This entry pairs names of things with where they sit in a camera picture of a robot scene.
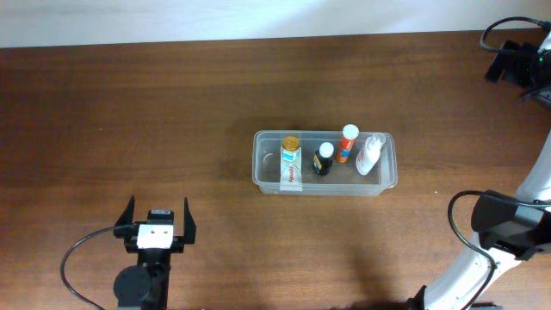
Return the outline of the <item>dark brown medicine bottle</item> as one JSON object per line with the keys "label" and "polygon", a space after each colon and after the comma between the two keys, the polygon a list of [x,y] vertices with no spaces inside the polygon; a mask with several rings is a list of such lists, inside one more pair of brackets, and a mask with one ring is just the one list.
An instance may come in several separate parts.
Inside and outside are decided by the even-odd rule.
{"label": "dark brown medicine bottle", "polygon": [[330,142],[323,142],[313,156],[313,168],[320,176],[329,174],[332,167],[334,146]]}

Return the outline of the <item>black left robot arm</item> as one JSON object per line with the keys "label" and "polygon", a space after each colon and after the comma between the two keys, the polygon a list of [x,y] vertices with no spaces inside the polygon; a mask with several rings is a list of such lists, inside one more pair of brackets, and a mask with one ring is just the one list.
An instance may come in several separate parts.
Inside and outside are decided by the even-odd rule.
{"label": "black left robot arm", "polygon": [[151,210],[145,221],[134,221],[135,200],[131,198],[115,222],[114,236],[123,240],[127,253],[137,263],[123,269],[115,278],[114,295],[119,309],[165,309],[168,304],[170,259],[195,242],[196,224],[183,203],[183,234],[175,235],[175,213]]}

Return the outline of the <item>white spray bottle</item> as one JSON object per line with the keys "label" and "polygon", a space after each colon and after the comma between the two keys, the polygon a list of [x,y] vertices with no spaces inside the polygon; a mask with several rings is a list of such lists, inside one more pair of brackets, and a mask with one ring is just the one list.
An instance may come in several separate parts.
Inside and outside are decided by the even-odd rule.
{"label": "white spray bottle", "polygon": [[366,176],[374,168],[385,142],[383,133],[374,133],[366,139],[356,157],[356,169],[361,175]]}

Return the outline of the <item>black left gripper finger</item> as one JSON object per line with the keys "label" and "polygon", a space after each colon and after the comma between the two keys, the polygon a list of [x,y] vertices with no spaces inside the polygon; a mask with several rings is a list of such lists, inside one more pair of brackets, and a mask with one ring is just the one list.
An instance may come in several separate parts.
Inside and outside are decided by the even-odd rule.
{"label": "black left gripper finger", "polygon": [[188,198],[184,199],[184,233],[183,241],[186,245],[192,245],[195,242],[196,224],[189,209]]}
{"label": "black left gripper finger", "polygon": [[135,199],[132,195],[124,211],[114,224],[113,234],[115,237],[126,237],[131,234],[134,228],[133,211]]}

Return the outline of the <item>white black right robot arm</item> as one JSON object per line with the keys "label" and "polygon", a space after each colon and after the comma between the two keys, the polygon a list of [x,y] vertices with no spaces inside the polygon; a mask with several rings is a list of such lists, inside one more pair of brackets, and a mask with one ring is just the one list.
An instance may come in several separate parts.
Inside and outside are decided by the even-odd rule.
{"label": "white black right robot arm", "polygon": [[[453,218],[455,203],[467,195],[479,197],[470,240]],[[460,192],[449,202],[448,220],[466,248],[440,278],[407,301],[409,309],[469,309],[507,270],[550,251],[550,141],[514,197],[491,190]]]}

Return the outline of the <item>orange tablet tube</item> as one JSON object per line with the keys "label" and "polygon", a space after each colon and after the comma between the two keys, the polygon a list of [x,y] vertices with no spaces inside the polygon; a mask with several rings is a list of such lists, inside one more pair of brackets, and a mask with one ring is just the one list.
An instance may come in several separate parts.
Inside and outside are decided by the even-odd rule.
{"label": "orange tablet tube", "polygon": [[359,128],[354,124],[347,124],[343,127],[342,138],[337,152],[337,161],[339,163],[343,164],[348,161],[359,133]]}

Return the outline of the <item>white green medicine box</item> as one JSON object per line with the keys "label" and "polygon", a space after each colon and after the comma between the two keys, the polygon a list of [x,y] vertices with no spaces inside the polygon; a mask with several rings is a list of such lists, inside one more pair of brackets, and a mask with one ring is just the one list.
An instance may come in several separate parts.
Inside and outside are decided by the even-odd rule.
{"label": "white green medicine box", "polygon": [[280,190],[301,192],[303,189],[301,148],[288,151],[282,147],[280,165]]}

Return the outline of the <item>small gold-lidded balm jar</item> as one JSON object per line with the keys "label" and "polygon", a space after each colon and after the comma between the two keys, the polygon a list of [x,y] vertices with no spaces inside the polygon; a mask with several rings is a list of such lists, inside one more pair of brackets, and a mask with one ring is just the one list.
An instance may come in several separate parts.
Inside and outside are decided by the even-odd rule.
{"label": "small gold-lidded balm jar", "polygon": [[283,139],[282,148],[286,152],[296,152],[300,148],[300,141],[295,136],[287,136]]}

